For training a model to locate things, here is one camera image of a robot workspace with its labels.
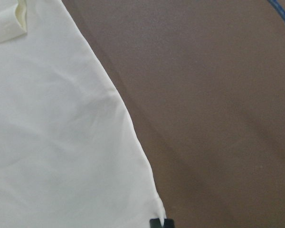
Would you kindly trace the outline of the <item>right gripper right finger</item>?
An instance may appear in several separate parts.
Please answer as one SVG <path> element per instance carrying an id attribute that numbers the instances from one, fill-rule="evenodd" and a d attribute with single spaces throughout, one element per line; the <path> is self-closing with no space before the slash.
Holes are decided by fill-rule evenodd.
<path id="1" fill-rule="evenodd" d="M 174 220 L 170 218 L 166 218 L 164 220 L 163 228 L 174 228 Z"/>

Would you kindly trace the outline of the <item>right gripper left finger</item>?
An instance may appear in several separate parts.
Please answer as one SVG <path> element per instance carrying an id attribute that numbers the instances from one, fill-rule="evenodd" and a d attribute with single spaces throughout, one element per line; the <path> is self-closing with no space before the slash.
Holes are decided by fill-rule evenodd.
<path id="1" fill-rule="evenodd" d="M 149 221 L 150 228 L 162 228 L 162 224 L 159 218 L 152 218 Z"/>

